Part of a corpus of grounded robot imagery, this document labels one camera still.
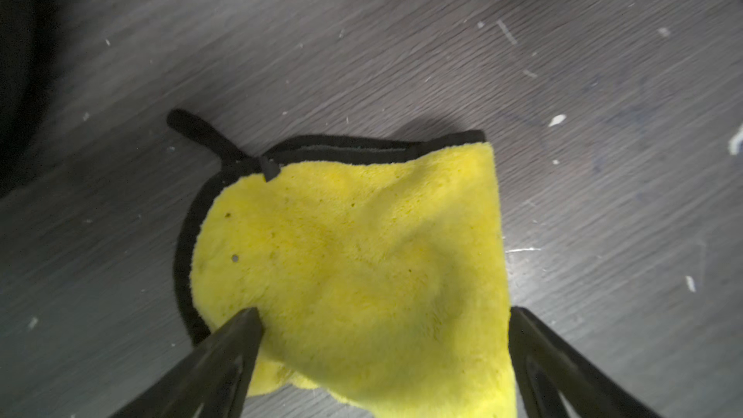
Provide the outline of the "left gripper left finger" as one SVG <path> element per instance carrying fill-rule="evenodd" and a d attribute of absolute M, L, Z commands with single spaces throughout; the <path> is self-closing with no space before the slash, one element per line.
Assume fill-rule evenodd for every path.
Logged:
<path fill-rule="evenodd" d="M 237 313 L 115 417 L 239 417 L 263 335 L 259 311 Z"/>

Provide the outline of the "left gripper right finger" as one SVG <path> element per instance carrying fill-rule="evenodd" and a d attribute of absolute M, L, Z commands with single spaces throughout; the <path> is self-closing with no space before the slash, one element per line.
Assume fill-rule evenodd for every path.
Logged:
<path fill-rule="evenodd" d="M 621 388 L 524 307 L 512 307 L 509 352 L 529 417 L 660 415 Z"/>

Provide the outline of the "yellow cleaning cloth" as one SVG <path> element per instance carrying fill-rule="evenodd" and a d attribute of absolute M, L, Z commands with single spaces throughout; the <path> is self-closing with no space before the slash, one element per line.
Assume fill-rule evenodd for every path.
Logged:
<path fill-rule="evenodd" d="M 513 417 L 510 300 L 495 154 L 479 130 L 431 140 L 300 135 L 212 151 L 173 263 L 195 344 L 255 309 L 250 396 L 322 388 L 376 417 Z"/>

